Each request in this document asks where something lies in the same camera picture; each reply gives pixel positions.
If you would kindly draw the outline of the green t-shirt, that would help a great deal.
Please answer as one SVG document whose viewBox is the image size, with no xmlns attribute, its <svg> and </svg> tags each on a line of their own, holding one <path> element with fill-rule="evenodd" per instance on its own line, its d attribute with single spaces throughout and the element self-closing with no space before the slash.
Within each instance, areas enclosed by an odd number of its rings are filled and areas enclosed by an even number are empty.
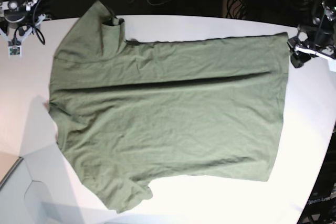
<svg viewBox="0 0 336 224">
<path fill-rule="evenodd" d="M 179 175 L 265 182 L 283 127 L 287 35 L 125 38 L 94 3 L 54 54 L 49 113 L 81 183 L 119 213 Z"/>
</svg>

